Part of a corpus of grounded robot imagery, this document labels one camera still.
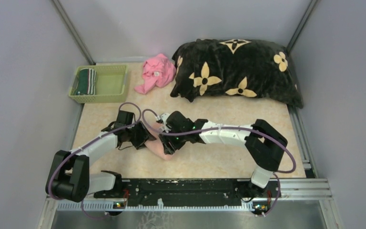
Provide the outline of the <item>light salmon pink towel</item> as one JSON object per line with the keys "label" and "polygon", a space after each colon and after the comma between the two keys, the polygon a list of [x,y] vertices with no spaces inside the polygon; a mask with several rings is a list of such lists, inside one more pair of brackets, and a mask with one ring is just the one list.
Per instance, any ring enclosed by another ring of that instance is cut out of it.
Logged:
{"label": "light salmon pink towel", "polygon": [[148,140],[145,142],[145,146],[158,157],[164,160],[171,160],[172,155],[164,153],[164,146],[160,140],[159,134],[147,127],[149,133],[155,137],[155,140]]}

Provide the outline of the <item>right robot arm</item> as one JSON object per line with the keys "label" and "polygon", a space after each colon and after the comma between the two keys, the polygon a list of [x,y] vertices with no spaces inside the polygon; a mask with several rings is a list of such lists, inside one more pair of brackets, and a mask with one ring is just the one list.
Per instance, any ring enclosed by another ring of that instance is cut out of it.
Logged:
{"label": "right robot arm", "polygon": [[164,113],[157,118],[165,154],[174,154],[185,143],[224,144],[246,149],[257,164],[249,184],[252,195],[261,197],[277,172],[288,141],[267,121],[257,119],[251,125],[225,125],[207,119],[192,121],[181,112]]}

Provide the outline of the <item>green white striped towel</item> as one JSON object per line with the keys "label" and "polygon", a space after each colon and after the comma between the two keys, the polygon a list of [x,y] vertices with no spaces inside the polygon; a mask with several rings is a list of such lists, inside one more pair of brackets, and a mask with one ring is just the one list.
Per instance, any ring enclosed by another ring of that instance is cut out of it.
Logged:
{"label": "green white striped towel", "polygon": [[93,68],[83,68],[77,74],[77,85],[73,95],[95,95],[97,72]]}

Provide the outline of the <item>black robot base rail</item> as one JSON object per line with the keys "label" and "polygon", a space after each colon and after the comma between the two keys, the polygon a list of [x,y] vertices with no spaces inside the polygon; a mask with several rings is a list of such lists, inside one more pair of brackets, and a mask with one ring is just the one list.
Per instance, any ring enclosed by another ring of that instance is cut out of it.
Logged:
{"label": "black robot base rail", "polygon": [[265,188],[248,178],[211,179],[119,179],[111,190],[94,193],[95,198],[119,198],[115,207],[126,210],[237,210],[267,211],[281,196],[279,182]]}

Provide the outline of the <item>black blanket with beige flowers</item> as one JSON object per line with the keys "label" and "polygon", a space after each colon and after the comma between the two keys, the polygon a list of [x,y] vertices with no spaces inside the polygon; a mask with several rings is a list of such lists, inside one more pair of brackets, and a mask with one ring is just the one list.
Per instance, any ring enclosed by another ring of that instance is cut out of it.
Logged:
{"label": "black blanket with beige flowers", "polygon": [[288,49],[278,43],[197,39],[182,44],[172,59],[176,75],[171,97],[193,102],[199,96],[244,96],[304,106]]}

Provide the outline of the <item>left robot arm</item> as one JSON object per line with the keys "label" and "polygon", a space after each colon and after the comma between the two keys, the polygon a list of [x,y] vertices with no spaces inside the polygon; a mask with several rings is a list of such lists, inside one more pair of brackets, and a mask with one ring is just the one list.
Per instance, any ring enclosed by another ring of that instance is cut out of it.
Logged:
{"label": "left robot arm", "polygon": [[156,140],[132,112],[119,111],[117,119],[101,130],[97,137],[70,151],[55,153],[45,186],[54,199],[82,202],[88,194],[105,193],[113,198],[124,191],[119,173],[103,170],[90,174],[90,167],[106,153],[130,142],[135,149]]}

